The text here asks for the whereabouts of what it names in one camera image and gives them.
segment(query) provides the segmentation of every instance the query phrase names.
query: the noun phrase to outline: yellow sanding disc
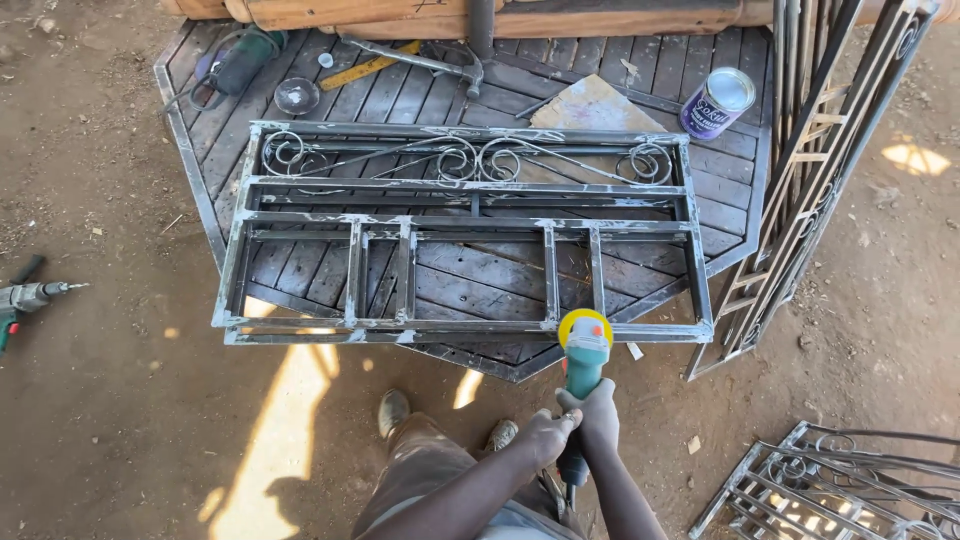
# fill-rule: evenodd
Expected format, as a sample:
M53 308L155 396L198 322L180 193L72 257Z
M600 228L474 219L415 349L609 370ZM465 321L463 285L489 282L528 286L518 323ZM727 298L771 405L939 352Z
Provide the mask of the yellow sanding disc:
M566 340L570 336L570 331L573 330L573 323L581 317L596 319L598 323L603 325L603 334L607 337L607 341L610 342L610 346L613 346L613 328L611 328L610 321L607 320L607 317L601 315L599 311L581 307L580 309L570 311L564 317L564 320L560 321L560 326L557 327L557 337L560 339L561 347L566 347Z

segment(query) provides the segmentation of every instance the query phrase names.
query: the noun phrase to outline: purple label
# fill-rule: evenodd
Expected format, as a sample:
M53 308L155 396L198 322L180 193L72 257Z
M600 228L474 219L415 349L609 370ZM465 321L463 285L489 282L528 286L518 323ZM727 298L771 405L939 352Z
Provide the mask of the purple label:
M680 111L680 125L690 136L702 140L714 139L733 123L739 112L728 112L713 103L701 86Z

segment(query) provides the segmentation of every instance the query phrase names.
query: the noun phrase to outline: work boot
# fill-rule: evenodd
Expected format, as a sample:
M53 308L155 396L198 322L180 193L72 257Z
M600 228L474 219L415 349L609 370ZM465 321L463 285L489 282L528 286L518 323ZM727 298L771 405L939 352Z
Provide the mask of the work boot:
M380 398L380 408L376 412L376 426L380 436L389 438L390 433L410 416L410 402L402 390L392 388Z
M504 418L493 427L490 438L487 439L487 448L484 450L489 452L503 450L505 446L510 444L510 441L514 440L518 431L520 431L520 428L516 425L516 422Z

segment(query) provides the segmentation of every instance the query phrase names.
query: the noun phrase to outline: yellow ruler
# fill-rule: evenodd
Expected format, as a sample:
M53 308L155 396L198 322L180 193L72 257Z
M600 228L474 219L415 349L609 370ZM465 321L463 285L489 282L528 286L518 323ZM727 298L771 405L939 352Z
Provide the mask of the yellow ruler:
M394 49L401 53L407 53L408 55L416 55L420 51L420 40L414 39L413 41ZM397 60L387 57L376 57L371 61L365 61L360 65L354 65L352 68L345 71L341 71L336 75L330 75L326 79L320 81L320 89L324 92L332 90L333 88L339 88L347 83L352 83L357 79L362 79L371 73L376 73L377 71L387 67L388 65L393 65L397 63Z

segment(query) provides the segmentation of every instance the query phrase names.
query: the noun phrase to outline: dirt ground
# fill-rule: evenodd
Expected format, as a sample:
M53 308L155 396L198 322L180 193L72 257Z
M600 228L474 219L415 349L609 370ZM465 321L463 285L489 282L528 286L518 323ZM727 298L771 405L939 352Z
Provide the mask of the dirt ground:
M42 14L50 34L31 29ZM385 389L468 446L553 405L559 368L511 385L395 347L222 345L213 260L155 115L150 66L178 25L149 2L0 0L0 276L42 253L44 280L92 283L0 360L2 537L343 538L383 464ZM620 449L671 537L755 438L798 419L960 435L958 43L960 26L923 43L756 352L685 383L686 347L616 350ZM604 538L590 486L580 506Z

